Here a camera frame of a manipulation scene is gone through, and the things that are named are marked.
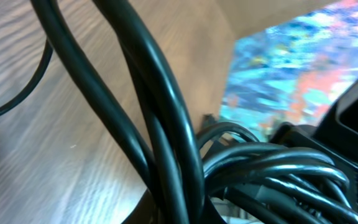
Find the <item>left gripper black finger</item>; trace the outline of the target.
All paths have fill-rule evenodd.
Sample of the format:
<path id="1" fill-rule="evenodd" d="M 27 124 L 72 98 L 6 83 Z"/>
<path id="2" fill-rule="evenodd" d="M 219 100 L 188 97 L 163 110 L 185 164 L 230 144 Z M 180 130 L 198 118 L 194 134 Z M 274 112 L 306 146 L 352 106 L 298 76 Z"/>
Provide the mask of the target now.
<path id="1" fill-rule="evenodd" d="M 358 211 L 358 79 L 331 105 L 317 126 L 284 122 L 269 141 L 325 152 L 348 175 L 351 186 L 346 195 Z"/>

